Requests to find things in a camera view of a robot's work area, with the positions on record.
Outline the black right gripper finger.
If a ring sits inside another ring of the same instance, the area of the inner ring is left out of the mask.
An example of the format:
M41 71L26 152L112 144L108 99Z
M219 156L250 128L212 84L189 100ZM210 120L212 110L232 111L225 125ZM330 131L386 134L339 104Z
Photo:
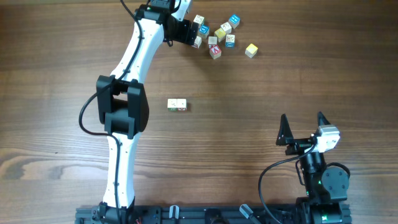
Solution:
M277 135L275 144L277 146L287 146L294 143L294 136L290 129L289 121L286 114L282 114L280 117L280 128Z
M326 119L325 115L319 111L317 114L318 126L330 125L331 123Z

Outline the white block red side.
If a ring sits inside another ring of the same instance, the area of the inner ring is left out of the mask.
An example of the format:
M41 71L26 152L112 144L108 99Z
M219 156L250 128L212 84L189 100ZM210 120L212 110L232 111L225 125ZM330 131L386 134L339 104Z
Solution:
M201 46L201 42L202 42L202 38L200 36L196 36L194 44L192 45L192 47L199 49Z

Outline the white block red V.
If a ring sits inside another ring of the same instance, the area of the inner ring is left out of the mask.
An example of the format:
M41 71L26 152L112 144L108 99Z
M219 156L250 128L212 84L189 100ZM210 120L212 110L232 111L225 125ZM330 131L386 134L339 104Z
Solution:
M187 100L186 99L177 99L177 110L178 111L186 111L187 110Z

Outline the white block green side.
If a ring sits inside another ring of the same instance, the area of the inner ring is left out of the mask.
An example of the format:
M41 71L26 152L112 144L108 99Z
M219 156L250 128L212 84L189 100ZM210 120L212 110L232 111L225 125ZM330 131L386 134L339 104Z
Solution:
M168 99L167 108L169 111L177 111L177 99Z

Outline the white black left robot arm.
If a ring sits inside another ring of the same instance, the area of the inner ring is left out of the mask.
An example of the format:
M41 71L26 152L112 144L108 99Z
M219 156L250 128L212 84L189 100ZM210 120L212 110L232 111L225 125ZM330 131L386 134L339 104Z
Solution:
M92 223L134 223L133 184L137 143L147 126L149 104L144 89L152 59L162 43L193 45L198 24L185 19L192 2L149 1L135 10L134 31L110 76L96 82L100 123L109 144L108 183Z

